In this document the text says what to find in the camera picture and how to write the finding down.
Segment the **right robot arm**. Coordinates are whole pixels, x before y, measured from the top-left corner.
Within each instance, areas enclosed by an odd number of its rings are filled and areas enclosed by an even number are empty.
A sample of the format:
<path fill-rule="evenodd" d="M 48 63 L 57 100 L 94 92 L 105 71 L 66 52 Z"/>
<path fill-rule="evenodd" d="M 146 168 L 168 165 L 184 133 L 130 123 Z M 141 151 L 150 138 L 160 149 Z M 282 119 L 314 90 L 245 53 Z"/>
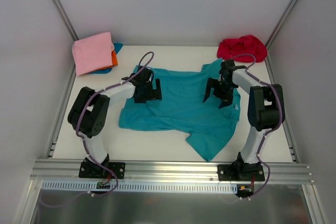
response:
<path fill-rule="evenodd" d="M 218 168 L 218 178 L 221 181 L 263 181 L 261 153 L 264 143 L 285 119 L 282 86 L 261 81 L 246 66 L 237 66 L 233 60 L 224 60 L 218 73 L 219 79 L 208 78 L 203 100 L 214 95 L 221 101 L 219 107 L 224 108 L 233 104 L 234 89 L 242 88 L 249 95 L 247 117 L 250 124 L 242 151 L 229 166 Z"/>

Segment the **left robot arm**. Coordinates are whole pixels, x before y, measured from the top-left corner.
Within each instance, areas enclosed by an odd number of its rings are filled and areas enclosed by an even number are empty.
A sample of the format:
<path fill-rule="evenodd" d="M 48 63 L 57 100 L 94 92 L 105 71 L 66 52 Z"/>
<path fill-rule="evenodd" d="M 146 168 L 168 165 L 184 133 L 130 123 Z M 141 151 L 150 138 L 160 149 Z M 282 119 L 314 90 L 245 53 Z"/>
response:
<path fill-rule="evenodd" d="M 122 78 L 121 82 L 96 91 L 83 87 L 68 114 L 68 123 L 82 140 L 87 157 L 81 163 L 80 177 L 103 178 L 110 173 L 109 154 L 101 131 L 108 109 L 117 102 L 133 99 L 135 103 L 162 100 L 161 82 L 153 70 L 139 66 L 136 73 Z"/>

